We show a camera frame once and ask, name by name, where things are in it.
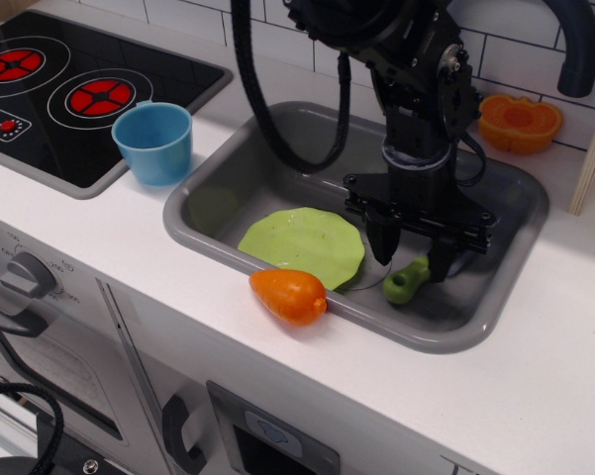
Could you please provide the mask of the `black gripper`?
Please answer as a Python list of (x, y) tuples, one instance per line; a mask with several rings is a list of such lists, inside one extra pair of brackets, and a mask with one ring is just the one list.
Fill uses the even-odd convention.
[(467, 261), (468, 251), (486, 253), (495, 215), (468, 198), (455, 178), (457, 149), (427, 162), (384, 152), (387, 170), (351, 173), (343, 180), (347, 208), (362, 215), (374, 258), (387, 265), (403, 231), (432, 239), (427, 254), (430, 282), (440, 283)]

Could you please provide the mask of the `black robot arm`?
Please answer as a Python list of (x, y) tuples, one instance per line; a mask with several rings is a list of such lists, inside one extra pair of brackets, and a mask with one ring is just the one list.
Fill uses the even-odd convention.
[(496, 219), (462, 187), (457, 147), (481, 115), (460, 28), (444, 1), (288, 1), (308, 36), (363, 63), (386, 119), (383, 173), (349, 174), (347, 208), (362, 215), (374, 257), (392, 259), (404, 231), (431, 240), (431, 279), (465, 251), (488, 250)]

